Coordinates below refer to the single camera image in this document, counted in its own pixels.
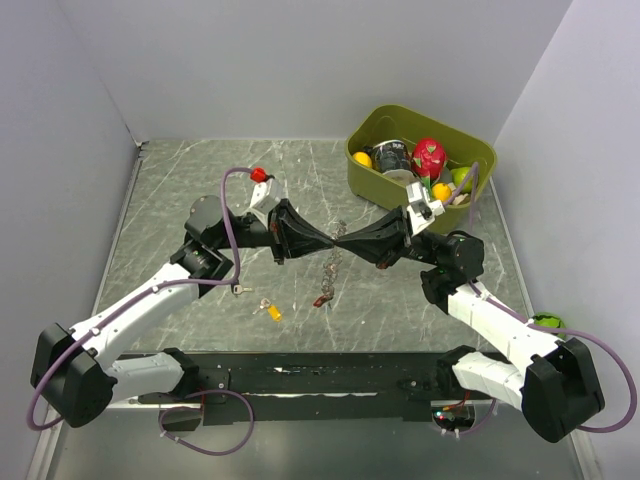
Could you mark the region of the metal disc keyring with rings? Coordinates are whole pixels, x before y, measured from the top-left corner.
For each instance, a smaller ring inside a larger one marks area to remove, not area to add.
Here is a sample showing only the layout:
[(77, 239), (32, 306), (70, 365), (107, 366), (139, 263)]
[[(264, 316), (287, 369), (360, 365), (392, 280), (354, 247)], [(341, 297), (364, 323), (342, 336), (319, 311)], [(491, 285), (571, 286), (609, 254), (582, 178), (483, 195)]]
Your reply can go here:
[(334, 283), (337, 280), (339, 267), (341, 263), (342, 263), (341, 249), (339, 247), (334, 246), (328, 258), (323, 264), (323, 274), (321, 279), (321, 294), (319, 295), (319, 297), (321, 296), (327, 297), (328, 301), (325, 304), (330, 303), (331, 300), (334, 298), (334, 295), (335, 295)]

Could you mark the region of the red key tag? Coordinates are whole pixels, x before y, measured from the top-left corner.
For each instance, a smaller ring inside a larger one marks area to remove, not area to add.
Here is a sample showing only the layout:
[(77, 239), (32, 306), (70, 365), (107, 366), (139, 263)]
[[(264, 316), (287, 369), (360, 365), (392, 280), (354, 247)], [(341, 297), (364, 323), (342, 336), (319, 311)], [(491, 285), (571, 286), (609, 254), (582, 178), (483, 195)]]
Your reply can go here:
[(313, 306), (316, 308), (321, 307), (322, 305), (324, 305), (326, 302), (328, 301), (326, 296), (321, 296), (318, 299), (316, 299), (313, 303)]

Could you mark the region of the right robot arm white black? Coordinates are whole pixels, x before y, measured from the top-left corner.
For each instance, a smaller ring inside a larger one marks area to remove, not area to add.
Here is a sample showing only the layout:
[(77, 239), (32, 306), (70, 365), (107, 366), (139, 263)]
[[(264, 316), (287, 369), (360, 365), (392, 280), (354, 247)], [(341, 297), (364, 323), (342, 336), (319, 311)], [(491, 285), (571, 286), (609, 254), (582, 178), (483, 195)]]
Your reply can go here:
[(502, 356), (495, 360), (470, 347), (454, 349), (436, 376), (439, 391), (452, 399), (467, 390), (486, 394), (519, 410), (546, 441), (561, 440), (605, 406), (589, 348), (509, 314), (478, 279), (484, 272), (483, 241), (461, 231), (429, 231), (443, 212), (439, 201), (397, 207), (376, 223), (337, 237), (335, 244), (379, 269), (400, 258), (431, 265), (420, 275), (427, 301)]

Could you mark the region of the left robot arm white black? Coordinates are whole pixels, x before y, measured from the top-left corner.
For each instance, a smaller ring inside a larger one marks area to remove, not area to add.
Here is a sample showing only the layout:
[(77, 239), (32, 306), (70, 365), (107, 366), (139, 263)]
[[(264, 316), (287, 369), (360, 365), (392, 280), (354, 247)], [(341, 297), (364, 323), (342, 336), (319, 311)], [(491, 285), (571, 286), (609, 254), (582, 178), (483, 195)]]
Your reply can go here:
[(166, 393), (177, 402), (198, 388), (198, 368), (176, 348), (122, 359), (134, 340), (216, 287), (239, 283), (242, 248), (271, 248), (277, 261), (333, 247), (331, 237), (304, 220), (280, 196), (255, 193), (235, 216), (215, 195), (199, 198), (178, 250), (145, 283), (93, 317), (64, 328), (54, 323), (37, 340), (30, 383), (73, 428), (87, 425), (114, 401)]

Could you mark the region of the yellow lemon toy right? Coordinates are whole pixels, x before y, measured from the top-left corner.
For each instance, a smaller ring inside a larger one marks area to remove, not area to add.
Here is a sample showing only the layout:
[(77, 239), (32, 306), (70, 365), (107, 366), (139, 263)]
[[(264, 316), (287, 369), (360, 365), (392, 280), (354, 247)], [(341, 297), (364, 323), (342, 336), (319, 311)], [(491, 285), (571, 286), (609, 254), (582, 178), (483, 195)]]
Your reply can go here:
[(431, 187), (431, 192), (433, 194), (433, 197), (436, 200), (441, 201), (443, 204), (446, 204), (447, 201), (450, 199), (450, 197), (452, 196), (452, 189), (450, 188), (450, 186), (448, 184), (445, 183), (436, 183)]

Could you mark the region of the yellow lemon toy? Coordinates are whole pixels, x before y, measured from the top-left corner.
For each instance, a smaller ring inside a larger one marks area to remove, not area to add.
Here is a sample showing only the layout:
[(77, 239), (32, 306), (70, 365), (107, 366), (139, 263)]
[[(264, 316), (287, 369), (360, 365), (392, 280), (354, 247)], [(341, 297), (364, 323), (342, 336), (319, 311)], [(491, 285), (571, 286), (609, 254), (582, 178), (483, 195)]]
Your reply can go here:
[(452, 189), (450, 188), (450, 186), (448, 184), (445, 183), (436, 183), (431, 187), (431, 192), (433, 194), (433, 197), (436, 200), (441, 201), (443, 204), (446, 204), (447, 201), (450, 199), (450, 197), (452, 196)]
[(355, 162), (357, 162), (358, 164), (366, 168), (371, 169), (373, 167), (373, 160), (371, 156), (364, 151), (358, 151), (353, 153), (352, 158)]

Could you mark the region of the yellow tag key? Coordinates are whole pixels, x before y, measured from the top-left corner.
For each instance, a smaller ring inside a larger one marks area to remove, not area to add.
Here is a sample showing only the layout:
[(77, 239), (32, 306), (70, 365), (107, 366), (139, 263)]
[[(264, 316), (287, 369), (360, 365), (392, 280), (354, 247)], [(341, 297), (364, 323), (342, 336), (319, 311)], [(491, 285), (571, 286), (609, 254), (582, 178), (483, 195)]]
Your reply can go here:
[(282, 313), (268, 298), (260, 300), (260, 303), (253, 314), (257, 315), (262, 312), (266, 312), (274, 322), (280, 322), (282, 319)]

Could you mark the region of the black printed cup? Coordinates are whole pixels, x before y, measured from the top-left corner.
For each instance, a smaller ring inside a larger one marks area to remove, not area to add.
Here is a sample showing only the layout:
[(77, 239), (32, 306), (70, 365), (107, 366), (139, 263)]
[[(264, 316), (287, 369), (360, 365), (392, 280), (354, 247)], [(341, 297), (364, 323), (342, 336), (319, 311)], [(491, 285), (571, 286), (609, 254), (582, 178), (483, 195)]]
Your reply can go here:
[(387, 140), (372, 147), (373, 167), (386, 178), (402, 185), (416, 180), (407, 146), (401, 140)]

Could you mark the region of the yellow lemon toy left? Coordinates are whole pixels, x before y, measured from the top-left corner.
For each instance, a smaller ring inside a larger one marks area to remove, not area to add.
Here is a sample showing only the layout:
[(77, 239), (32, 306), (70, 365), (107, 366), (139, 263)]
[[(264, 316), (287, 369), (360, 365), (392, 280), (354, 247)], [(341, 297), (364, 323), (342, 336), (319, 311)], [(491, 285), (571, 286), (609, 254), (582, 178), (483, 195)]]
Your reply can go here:
[(373, 167), (373, 160), (371, 156), (364, 151), (358, 151), (353, 153), (352, 158), (355, 162), (357, 162), (358, 164), (366, 168), (371, 169)]

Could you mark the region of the red dragon fruit toy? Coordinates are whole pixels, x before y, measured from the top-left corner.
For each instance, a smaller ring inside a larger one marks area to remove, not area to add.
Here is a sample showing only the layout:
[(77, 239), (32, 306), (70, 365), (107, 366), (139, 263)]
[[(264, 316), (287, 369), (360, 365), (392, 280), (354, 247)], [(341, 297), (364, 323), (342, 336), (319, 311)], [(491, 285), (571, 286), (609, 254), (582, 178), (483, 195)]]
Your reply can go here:
[(426, 186), (437, 181), (447, 163), (444, 147), (433, 138), (423, 138), (411, 155), (411, 169)]

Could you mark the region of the green pear toy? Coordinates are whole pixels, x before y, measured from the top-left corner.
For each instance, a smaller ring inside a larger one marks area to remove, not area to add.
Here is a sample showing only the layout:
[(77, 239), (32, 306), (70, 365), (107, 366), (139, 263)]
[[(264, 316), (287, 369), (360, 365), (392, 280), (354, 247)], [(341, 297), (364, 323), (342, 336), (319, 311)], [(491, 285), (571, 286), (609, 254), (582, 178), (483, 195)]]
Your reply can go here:
[(451, 171), (453, 183), (456, 189), (462, 194), (472, 191), (474, 184), (474, 174), (471, 167), (459, 167)]

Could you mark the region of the olive green plastic bin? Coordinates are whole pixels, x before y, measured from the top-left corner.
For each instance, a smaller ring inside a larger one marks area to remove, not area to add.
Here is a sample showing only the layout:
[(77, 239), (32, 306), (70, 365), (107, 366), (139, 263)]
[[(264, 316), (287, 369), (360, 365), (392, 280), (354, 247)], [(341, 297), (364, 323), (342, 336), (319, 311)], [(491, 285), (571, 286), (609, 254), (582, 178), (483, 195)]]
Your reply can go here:
[(469, 213), (471, 184), (479, 196), (497, 164), (486, 142), (401, 105), (383, 105), (348, 137), (347, 181), (352, 193), (384, 209), (408, 204), (406, 186), (421, 182), (439, 200), (462, 190), (430, 226), (448, 233)]

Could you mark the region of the green watermelon ball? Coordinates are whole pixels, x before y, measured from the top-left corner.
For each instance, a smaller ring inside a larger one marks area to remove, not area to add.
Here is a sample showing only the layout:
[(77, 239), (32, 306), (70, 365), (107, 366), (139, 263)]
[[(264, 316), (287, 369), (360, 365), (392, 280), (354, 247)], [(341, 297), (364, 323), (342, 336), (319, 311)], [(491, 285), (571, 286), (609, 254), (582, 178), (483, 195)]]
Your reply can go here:
[(564, 329), (566, 327), (559, 316), (550, 312), (538, 312), (532, 316), (532, 319), (535, 325), (545, 328)]

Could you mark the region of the aluminium rail frame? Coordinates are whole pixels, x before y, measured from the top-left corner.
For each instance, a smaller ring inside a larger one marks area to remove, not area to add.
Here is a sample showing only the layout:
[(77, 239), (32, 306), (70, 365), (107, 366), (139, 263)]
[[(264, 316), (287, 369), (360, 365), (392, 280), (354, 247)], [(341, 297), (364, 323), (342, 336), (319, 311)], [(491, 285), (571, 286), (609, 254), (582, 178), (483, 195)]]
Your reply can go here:
[[(118, 362), (109, 372), (100, 365), (57, 371), (43, 390), (45, 399), (68, 422), (84, 425), (99, 415), (107, 405), (140, 394), (166, 392), (186, 397), (179, 389), (196, 379), (195, 370), (174, 361), (167, 365), (151, 357)], [(440, 369), (443, 388), (462, 388), (486, 394), (526, 412), (537, 407), (567, 407), (584, 392), (580, 379), (555, 368), (546, 358), (538, 357), (524, 373), (511, 364), (472, 352), (451, 366)]]

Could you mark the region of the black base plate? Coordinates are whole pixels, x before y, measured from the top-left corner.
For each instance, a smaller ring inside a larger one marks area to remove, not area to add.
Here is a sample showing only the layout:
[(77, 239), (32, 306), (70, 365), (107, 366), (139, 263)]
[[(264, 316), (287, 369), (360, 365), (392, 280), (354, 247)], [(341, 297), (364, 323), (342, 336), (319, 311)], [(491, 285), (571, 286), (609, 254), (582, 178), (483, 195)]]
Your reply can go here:
[(201, 406), (203, 423), (396, 418), (429, 422), (436, 405), (487, 400), (440, 373), (442, 354), (194, 353), (199, 372), (185, 394), (153, 392), (142, 404)]

